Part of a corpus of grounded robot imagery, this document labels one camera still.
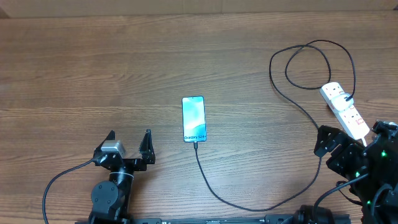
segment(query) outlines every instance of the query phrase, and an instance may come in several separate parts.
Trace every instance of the power outlet socket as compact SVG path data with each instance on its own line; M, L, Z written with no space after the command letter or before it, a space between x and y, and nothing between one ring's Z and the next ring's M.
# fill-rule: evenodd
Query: power outlet socket
M334 97L345 94L339 83L331 82L323 85L320 89L320 93L325 99L326 103L328 103L330 109L336 115L346 133L351 138L359 140L370 132L368 125L365 123L364 119L361 117L354 105L351 105L349 108L343 111L337 111L331 103L331 99Z

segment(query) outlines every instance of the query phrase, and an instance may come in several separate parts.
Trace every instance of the power adapter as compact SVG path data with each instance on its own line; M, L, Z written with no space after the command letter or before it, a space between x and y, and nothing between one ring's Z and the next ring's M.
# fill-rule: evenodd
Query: power adapter
M345 93L337 82L323 85L320 88L320 93L346 133L355 140L362 139L363 144L366 146L364 137L369 133L370 129L355 108L354 99L346 101L349 94Z

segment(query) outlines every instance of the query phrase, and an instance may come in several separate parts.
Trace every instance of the wall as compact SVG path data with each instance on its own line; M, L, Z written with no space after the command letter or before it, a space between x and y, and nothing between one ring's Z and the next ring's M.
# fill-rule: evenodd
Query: wall
M0 17L391 10L398 0L0 0Z

